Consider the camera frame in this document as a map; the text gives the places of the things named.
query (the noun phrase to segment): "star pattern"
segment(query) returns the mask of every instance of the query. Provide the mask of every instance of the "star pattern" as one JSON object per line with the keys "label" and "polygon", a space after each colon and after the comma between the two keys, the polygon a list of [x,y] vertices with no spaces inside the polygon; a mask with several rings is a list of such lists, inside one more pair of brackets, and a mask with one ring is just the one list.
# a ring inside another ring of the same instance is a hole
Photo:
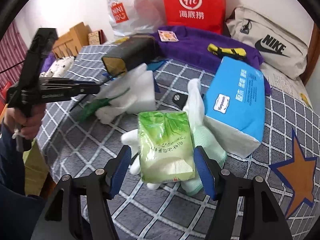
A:
{"label": "star pattern", "polygon": [[293,191],[285,217],[289,218],[304,202],[313,205],[314,175],[317,157],[306,158],[292,129],[292,159],[269,165],[281,181]]}

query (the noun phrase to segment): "green tissue pack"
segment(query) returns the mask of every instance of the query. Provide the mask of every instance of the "green tissue pack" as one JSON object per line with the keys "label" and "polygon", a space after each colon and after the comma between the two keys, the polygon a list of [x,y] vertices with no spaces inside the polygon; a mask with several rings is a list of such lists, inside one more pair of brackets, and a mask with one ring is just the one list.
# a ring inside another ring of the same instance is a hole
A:
{"label": "green tissue pack", "polygon": [[138,115],[141,178],[164,183],[195,177],[193,146],[185,112],[154,111]]}

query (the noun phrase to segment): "human hand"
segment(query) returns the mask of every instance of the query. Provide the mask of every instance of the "human hand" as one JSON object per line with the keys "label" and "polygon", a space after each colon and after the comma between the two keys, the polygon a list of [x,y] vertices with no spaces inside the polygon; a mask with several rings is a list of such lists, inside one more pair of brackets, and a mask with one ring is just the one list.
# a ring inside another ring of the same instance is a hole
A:
{"label": "human hand", "polygon": [[31,117],[26,118],[25,115],[17,108],[8,108],[4,116],[4,124],[14,133],[16,122],[24,126],[20,133],[27,140],[35,138],[42,124],[42,118],[45,113],[45,104],[32,107]]}

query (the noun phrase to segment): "bed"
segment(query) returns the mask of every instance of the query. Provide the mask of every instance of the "bed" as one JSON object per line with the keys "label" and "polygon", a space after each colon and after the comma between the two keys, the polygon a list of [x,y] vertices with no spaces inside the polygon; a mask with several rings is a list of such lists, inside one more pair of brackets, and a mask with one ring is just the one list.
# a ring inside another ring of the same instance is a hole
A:
{"label": "bed", "polygon": [[[98,81],[105,73],[101,56],[113,46],[83,47],[66,77]],[[176,92],[187,94],[187,83],[191,78],[201,79],[202,93],[214,78],[212,73],[172,59],[167,60],[154,76],[160,88],[160,93],[156,93],[159,110],[178,110],[172,97]],[[86,176],[103,167],[121,149],[120,136],[138,125],[134,114],[122,114],[108,125],[101,124],[95,116],[79,124],[77,119],[84,105],[80,104],[69,112],[79,98],[48,104],[43,121],[46,125],[41,127],[37,137],[55,182],[66,173],[73,177]],[[224,168],[239,177],[251,179],[260,175],[265,178],[285,213],[293,191],[284,185],[269,165],[292,158],[292,127],[297,132],[304,154],[310,158],[319,157],[319,120],[319,116],[303,102],[273,87],[272,95],[266,97],[262,144],[245,159],[228,154]],[[320,214],[319,161],[316,166],[314,204],[310,207],[303,203],[287,220],[294,239],[302,239]],[[82,198],[81,204],[83,216],[88,219],[86,198]],[[216,208],[216,203],[203,190],[190,197],[177,182],[163,184],[160,189],[150,191],[139,176],[129,172],[119,195],[108,204],[120,239],[203,239]],[[239,198],[232,239],[239,239],[243,205],[242,198]]]}

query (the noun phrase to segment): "red shopping bag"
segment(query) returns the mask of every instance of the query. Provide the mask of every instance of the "red shopping bag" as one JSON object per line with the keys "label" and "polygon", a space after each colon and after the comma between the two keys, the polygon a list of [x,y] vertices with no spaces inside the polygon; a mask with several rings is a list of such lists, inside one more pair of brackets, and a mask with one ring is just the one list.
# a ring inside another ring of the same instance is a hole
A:
{"label": "red shopping bag", "polygon": [[185,25],[222,34],[226,0],[164,0],[168,25]]}
{"label": "red shopping bag", "polygon": [[9,87],[11,87],[11,86],[12,86],[12,84],[11,84],[11,82],[9,81],[9,82],[6,83],[6,85],[4,86],[4,88],[1,90],[1,95],[2,95],[2,97],[3,97],[3,99],[4,99],[4,101],[7,100],[7,91],[8,91],[8,89],[9,89]]}

